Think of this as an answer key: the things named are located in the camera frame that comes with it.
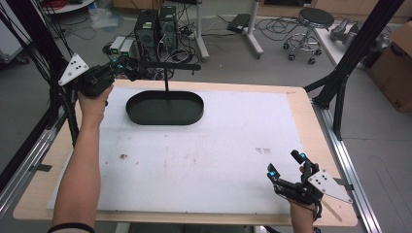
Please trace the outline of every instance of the table leg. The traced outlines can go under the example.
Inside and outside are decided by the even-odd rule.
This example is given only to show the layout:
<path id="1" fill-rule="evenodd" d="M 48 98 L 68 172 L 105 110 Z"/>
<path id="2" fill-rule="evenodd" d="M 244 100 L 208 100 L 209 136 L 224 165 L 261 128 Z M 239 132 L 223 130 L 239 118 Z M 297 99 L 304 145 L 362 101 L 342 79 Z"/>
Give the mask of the table leg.
<path id="1" fill-rule="evenodd" d="M 260 56 L 263 54 L 263 49 L 261 48 L 261 46 L 259 45 L 257 39 L 254 36 L 254 28 L 255 28 L 255 21 L 256 21 L 256 17 L 258 14 L 258 4 L 259 4 L 260 0 L 255 0 L 252 3 L 252 10 L 251 10 L 251 19 L 249 20 L 249 27 L 248 28 L 244 28 L 244 31 L 246 33 L 246 37 L 249 39 L 249 41 L 251 42 L 252 46 L 255 49 L 255 52 L 257 53 L 257 59 L 260 59 Z"/>
<path id="2" fill-rule="evenodd" d="M 200 53 L 202 55 L 202 62 L 209 59 L 209 52 L 206 50 L 205 43 L 202 38 L 202 0 L 197 0 L 197 24 L 196 31 L 194 31 L 194 37 L 196 38 L 197 46 L 199 47 Z"/>

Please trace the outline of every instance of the human arm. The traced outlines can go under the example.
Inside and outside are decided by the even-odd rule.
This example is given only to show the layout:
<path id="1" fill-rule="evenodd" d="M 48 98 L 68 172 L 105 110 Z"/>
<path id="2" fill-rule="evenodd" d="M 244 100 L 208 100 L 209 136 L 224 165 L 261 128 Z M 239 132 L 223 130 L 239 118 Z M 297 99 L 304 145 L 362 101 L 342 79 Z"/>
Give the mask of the human arm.
<path id="1" fill-rule="evenodd" d="M 79 93 L 82 124 L 72 156 L 61 180 L 52 226 L 78 222 L 93 227 L 100 194 L 99 133 L 105 101 L 113 86 L 95 98 Z"/>
<path id="2" fill-rule="evenodd" d="M 315 205 L 300 206 L 289 201 L 291 204 L 291 218 L 294 233 L 313 233 L 313 214 Z"/>

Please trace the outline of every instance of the cardboard box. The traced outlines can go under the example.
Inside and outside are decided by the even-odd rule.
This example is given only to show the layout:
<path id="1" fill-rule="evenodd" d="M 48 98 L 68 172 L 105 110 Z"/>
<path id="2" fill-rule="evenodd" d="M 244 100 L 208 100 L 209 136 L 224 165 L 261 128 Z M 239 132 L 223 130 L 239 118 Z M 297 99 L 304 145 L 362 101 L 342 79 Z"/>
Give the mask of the cardboard box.
<path id="1" fill-rule="evenodd" d="M 121 10 L 140 11 L 142 9 L 158 10 L 164 0 L 114 0 L 114 7 Z"/>
<path id="2" fill-rule="evenodd" d="M 393 42 L 368 74 L 399 112 L 412 113 L 412 21 L 390 37 Z"/>

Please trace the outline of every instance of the human hand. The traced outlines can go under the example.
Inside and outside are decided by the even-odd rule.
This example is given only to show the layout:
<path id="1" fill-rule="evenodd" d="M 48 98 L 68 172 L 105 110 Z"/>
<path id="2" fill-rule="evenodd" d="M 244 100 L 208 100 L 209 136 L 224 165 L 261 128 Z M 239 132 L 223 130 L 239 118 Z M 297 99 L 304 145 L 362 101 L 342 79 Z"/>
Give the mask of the human hand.
<path id="1" fill-rule="evenodd" d="M 103 120 L 106 101 L 113 89 L 113 85 L 107 87 L 96 97 L 86 97 L 79 91 L 79 103 L 82 110 L 82 124 L 100 124 Z"/>

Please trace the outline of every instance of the white mounting plate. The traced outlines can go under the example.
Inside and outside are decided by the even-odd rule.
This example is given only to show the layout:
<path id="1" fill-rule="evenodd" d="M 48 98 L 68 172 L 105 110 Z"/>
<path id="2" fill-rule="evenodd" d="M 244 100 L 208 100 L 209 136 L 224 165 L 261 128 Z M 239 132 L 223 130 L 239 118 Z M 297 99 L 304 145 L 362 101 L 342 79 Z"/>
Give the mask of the white mounting plate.
<path id="1" fill-rule="evenodd" d="M 78 54 L 74 53 L 58 84 L 66 85 L 67 83 L 76 79 L 79 75 L 86 72 L 87 70 L 88 66 L 86 65 L 86 63 Z"/>
<path id="2" fill-rule="evenodd" d="M 348 196 L 348 194 L 344 190 L 342 190 L 342 187 L 325 169 L 311 176 L 308 179 L 308 181 L 319 191 L 326 195 L 329 195 L 331 197 L 334 197 L 347 203 L 353 202 L 353 200 Z"/>

